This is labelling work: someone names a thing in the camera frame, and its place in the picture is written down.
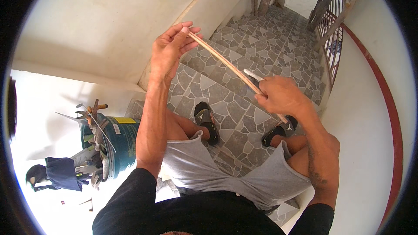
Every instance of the yellow label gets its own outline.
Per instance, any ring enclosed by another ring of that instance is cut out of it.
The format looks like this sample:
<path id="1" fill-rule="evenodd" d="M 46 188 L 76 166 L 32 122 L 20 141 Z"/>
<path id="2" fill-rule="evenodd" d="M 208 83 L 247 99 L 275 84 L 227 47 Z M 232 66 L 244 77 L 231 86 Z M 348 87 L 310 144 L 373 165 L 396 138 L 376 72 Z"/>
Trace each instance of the yellow label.
<path id="1" fill-rule="evenodd" d="M 136 121 L 132 118 L 128 117 L 115 117 L 112 116 L 118 123 L 136 123 Z"/>

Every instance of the staircase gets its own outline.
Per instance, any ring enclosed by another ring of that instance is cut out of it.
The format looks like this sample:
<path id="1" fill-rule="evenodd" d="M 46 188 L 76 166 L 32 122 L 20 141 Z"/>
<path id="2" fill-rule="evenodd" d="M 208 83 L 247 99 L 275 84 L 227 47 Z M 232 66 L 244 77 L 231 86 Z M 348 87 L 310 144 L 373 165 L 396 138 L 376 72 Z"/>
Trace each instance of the staircase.
<path id="1" fill-rule="evenodd" d="M 270 6 L 265 16 L 243 16 L 218 28 L 205 41 L 232 62 L 240 71 L 249 69 L 265 77 L 292 77 L 299 89 L 319 105 L 325 84 L 324 68 L 312 50 L 316 36 L 305 29 L 307 19 L 285 8 Z M 225 173 L 245 176 L 274 152 L 262 147 L 261 137 L 278 123 L 278 117 L 259 107 L 252 92 L 230 69 L 213 58 L 202 46 L 186 54 L 173 79 L 168 108 L 194 121 L 194 107 L 201 101 L 214 111 L 220 143 L 205 143 L 214 162 Z M 133 100 L 127 117 L 140 118 L 143 101 Z M 299 207 L 294 200 L 270 216 L 279 226 Z"/>

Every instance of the tattoo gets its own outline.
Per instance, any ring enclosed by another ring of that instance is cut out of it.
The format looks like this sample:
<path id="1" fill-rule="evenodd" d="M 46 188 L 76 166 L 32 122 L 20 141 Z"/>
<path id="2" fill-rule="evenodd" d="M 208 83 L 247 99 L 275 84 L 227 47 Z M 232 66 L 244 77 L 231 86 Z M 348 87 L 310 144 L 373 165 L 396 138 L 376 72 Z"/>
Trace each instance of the tattoo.
<path id="1" fill-rule="evenodd" d="M 314 188 L 316 188 L 318 185 L 324 185 L 328 183 L 328 180 L 324 179 L 320 173 L 315 169 L 315 152 L 313 151 L 311 144 L 309 142 L 308 145 L 308 171 L 309 171 L 309 177 L 311 179 L 311 184 Z"/>

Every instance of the foot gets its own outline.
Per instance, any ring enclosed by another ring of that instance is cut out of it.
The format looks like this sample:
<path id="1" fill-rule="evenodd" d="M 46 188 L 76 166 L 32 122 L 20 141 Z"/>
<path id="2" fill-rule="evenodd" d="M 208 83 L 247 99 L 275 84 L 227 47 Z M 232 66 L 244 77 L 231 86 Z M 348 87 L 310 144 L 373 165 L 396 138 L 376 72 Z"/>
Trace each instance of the foot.
<path id="1" fill-rule="evenodd" d="M 215 125 L 211 107 L 205 102 L 200 102 L 194 108 L 194 119 L 198 126 L 206 127 L 209 131 L 208 144 L 215 146 L 219 142 L 219 132 Z"/>
<path id="2" fill-rule="evenodd" d="M 283 123 L 283 122 L 279 123 L 261 138 L 261 143 L 265 147 L 271 146 L 271 140 L 276 135 L 280 135 L 283 137 L 290 137 L 292 136 L 292 134 L 295 133 L 295 129 L 298 126 L 298 121 L 292 116 L 285 116 L 285 117 L 288 120 L 287 123 Z"/>

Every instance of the green bucket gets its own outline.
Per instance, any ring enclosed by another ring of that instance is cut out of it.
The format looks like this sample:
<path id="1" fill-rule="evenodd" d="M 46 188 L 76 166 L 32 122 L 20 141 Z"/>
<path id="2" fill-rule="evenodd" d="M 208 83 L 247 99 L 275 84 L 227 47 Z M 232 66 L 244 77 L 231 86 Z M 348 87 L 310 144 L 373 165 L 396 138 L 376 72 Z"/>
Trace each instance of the green bucket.
<path id="1" fill-rule="evenodd" d="M 133 166 L 136 159 L 136 135 L 138 133 L 140 119 L 128 117 L 104 116 L 97 113 L 99 121 L 108 120 L 109 123 L 103 129 L 103 132 L 109 138 L 103 136 L 104 146 L 107 150 L 109 159 L 109 175 L 107 179 L 116 179 L 119 172 Z M 91 146 L 84 136 L 93 134 L 87 125 L 81 126 L 81 143 L 83 149 Z"/>

